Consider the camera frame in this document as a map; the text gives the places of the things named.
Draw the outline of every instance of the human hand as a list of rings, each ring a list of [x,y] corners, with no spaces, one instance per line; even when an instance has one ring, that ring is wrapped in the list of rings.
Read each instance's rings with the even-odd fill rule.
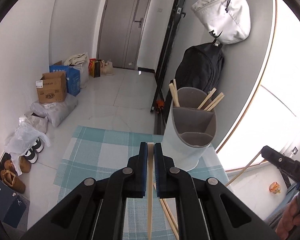
[[[294,226],[300,226],[300,214],[296,217],[295,214],[298,212],[297,196],[293,198],[286,210],[283,212],[282,218],[279,221],[275,232],[281,240],[286,240],[289,236],[289,232]]]

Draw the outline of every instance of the hanging bag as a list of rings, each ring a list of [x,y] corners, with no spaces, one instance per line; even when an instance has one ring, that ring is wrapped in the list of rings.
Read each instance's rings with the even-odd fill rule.
[[[223,44],[245,40],[250,33],[246,0],[198,0],[191,7],[211,36]]]

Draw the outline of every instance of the blue box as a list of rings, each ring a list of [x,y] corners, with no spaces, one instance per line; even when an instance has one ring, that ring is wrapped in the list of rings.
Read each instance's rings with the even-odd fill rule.
[[[80,93],[80,71],[70,66],[51,65],[50,72],[65,71],[67,93],[76,96]]]

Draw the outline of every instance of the wooden chopstick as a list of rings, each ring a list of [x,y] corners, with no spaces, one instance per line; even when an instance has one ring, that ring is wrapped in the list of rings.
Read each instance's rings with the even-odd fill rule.
[[[221,92],[204,110],[207,111],[215,102],[218,101],[219,98],[223,96],[223,93]]]
[[[216,90],[217,90],[216,88],[213,88],[197,109],[201,109]]]
[[[177,98],[177,92],[175,90],[174,84],[170,83],[169,84],[169,89],[170,89],[170,93],[172,95],[174,105],[177,106],[177,107],[180,107],[179,100]]]
[[[245,166],[238,175],[236,175],[235,177],[233,177],[227,184],[225,184],[225,186],[229,186],[232,182],[234,182],[235,179],[237,179],[257,158],[258,156],[261,154],[261,151],[258,152],[258,154],[247,164],[247,166]]]
[[[153,206],[153,163],[154,163],[154,143],[148,143],[148,240],[152,235],[152,206]]]
[[[211,111],[224,97],[225,97],[225,95],[222,95],[222,97],[220,97],[210,108],[208,108],[207,111]]]
[[[173,214],[172,214],[172,212],[171,212],[171,210],[170,210],[170,208],[169,208],[169,206],[168,206],[167,200],[166,200],[165,198],[163,198],[162,201],[163,201],[163,203],[165,204],[165,206],[166,206],[166,208],[167,208],[167,211],[168,211],[168,213],[169,213],[169,215],[170,215],[170,218],[171,218],[171,220],[172,220],[172,222],[173,222],[173,224],[174,224],[174,227],[176,228],[176,230],[177,230],[178,233],[179,233],[178,223],[177,223],[176,219],[174,218],[174,216],[173,216]]]
[[[164,214],[166,215],[167,220],[168,220],[168,222],[169,222],[169,224],[170,224],[170,226],[171,226],[171,229],[172,229],[172,231],[173,231],[173,233],[174,233],[176,239],[179,240],[179,232],[178,232],[178,230],[176,229],[176,227],[175,227],[175,225],[174,225],[174,223],[173,223],[173,221],[172,221],[172,218],[170,217],[171,211],[170,211],[170,213],[169,213],[169,211],[168,211],[168,209],[169,209],[168,205],[166,206],[165,203],[164,203],[164,201],[163,201],[161,198],[159,198],[159,200],[160,200],[160,203],[161,203],[161,205],[162,205],[163,212],[164,212]]]
[[[178,104],[179,104],[179,96],[178,96],[178,89],[177,89],[177,82],[176,82],[176,79],[174,78],[173,79],[173,86],[174,86],[174,88],[175,88],[175,95],[176,95],[176,98],[177,98],[177,102],[178,102]]]

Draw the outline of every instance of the screw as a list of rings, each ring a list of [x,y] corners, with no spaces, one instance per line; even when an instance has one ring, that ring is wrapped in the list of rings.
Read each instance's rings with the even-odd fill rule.
[[[218,184],[218,180],[216,178],[209,178],[208,183],[214,186]]]
[[[87,178],[87,179],[84,180],[84,184],[85,184],[86,186],[91,186],[91,185],[94,184],[94,179],[92,179],[92,178]]]
[[[179,173],[180,169],[177,168],[177,167],[171,167],[171,168],[169,169],[169,171],[170,171],[171,173],[173,173],[173,174],[177,174],[177,173]]]
[[[124,173],[124,174],[131,174],[132,173],[132,169],[131,168],[129,168],[129,167],[125,167],[123,170],[122,170],[122,172]]]

